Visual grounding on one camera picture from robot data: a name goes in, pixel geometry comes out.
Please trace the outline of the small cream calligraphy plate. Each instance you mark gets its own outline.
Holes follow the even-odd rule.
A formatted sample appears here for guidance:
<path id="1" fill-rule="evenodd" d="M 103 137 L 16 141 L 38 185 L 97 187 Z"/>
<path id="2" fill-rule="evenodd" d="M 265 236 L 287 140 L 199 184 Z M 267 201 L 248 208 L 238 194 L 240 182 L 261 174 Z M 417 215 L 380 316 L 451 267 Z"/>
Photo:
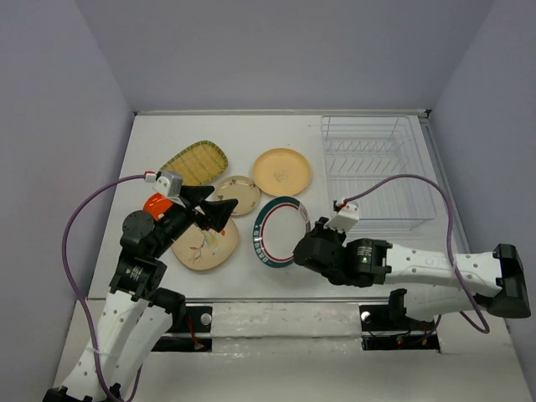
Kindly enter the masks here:
<path id="1" fill-rule="evenodd" d="M 230 176 L 216 186 L 214 200 L 221 201 L 232 198 L 238 201 L 232 216 L 247 215 L 260 204 L 260 190 L 249 177 Z"/>

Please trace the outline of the beige bird-pattern plate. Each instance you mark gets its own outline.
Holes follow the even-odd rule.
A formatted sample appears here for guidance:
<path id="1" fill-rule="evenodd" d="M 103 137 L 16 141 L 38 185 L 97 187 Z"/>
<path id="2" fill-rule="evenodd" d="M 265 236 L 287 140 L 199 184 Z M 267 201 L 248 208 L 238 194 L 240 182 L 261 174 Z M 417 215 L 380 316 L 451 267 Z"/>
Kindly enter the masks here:
<path id="1" fill-rule="evenodd" d="M 193 224 L 172 246 L 175 257 L 192 271 L 209 271 L 223 264 L 235 252 L 240 234 L 230 219 L 220 231 L 201 230 Z"/>

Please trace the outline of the white plate green rim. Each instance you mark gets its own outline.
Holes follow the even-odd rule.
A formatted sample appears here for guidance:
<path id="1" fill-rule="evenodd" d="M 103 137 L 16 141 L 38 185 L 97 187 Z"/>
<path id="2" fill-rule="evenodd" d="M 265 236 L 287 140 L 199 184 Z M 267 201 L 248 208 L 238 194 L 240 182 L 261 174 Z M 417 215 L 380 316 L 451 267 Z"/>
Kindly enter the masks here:
<path id="1" fill-rule="evenodd" d="M 293 251 L 311 230 L 309 213 L 301 201 L 280 196 L 258 213 L 252 229 L 252 245 L 257 258 L 270 268 L 284 268 L 294 261 Z"/>

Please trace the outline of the peach round plate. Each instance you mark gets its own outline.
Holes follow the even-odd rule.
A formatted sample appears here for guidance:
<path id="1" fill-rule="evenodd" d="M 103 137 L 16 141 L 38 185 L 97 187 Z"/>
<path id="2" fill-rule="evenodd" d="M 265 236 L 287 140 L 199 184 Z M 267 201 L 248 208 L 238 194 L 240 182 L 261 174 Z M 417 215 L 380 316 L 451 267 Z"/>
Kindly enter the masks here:
<path id="1" fill-rule="evenodd" d="M 273 148 L 262 153 L 253 166 L 256 186 L 271 196 L 294 196 L 310 183 L 312 168 L 308 160 L 290 148 Z"/>

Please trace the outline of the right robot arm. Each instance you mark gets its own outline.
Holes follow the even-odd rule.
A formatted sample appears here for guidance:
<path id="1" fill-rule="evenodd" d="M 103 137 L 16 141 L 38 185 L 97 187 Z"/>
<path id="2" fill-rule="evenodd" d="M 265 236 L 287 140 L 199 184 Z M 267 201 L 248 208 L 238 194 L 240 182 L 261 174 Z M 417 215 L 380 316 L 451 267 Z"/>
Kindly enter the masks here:
<path id="1" fill-rule="evenodd" d="M 336 286 L 395 285 L 385 308 L 392 327 L 474 307 L 502 318 L 531 315 L 523 264 L 513 245 L 448 256 L 386 240 L 347 241 L 345 233 L 327 222 L 319 219 L 297 243 L 295 263 Z"/>

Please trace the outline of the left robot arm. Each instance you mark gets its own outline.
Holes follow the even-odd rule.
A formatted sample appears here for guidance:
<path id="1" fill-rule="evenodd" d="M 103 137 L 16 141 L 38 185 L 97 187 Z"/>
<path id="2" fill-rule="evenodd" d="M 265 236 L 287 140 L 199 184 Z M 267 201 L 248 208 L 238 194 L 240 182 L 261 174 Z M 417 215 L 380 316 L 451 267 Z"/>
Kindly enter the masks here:
<path id="1" fill-rule="evenodd" d="M 145 210 L 126 216 L 121 253 L 100 318 L 80 301 L 90 340 L 71 373 L 46 401 L 126 401 L 135 394 L 144 360 L 161 336 L 185 321 L 184 295 L 160 286 L 167 269 L 161 256 L 191 226 L 220 232 L 237 205 L 210 201 L 212 186 L 166 191 L 171 206 L 154 218 Z"/>

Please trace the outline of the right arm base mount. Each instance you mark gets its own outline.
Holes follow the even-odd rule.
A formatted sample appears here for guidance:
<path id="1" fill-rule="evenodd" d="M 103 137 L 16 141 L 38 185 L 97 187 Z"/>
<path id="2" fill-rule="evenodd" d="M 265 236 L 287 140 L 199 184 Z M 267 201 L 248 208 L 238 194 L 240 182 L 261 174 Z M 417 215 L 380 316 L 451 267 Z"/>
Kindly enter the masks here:
<path id="1" fill-rule="evenodd" d="M 361 338 L 364 351 L 440 351 L 440 342 L 433 330 L 436 322 L 389 318 L 387 305 L 359 307 Z"/>

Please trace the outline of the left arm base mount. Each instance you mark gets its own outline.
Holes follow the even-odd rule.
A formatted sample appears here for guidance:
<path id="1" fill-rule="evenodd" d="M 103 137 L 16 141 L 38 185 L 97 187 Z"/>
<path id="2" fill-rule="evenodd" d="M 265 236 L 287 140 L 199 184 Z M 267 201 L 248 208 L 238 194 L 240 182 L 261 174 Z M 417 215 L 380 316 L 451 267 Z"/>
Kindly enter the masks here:
<path id="1" fill-rule="evenodd" d="M 185 313 L 173 319 L 170 329 L 152 348 L 159 353 L 210 353 L 213 308 L 208 305 L 187 305 Z"/>

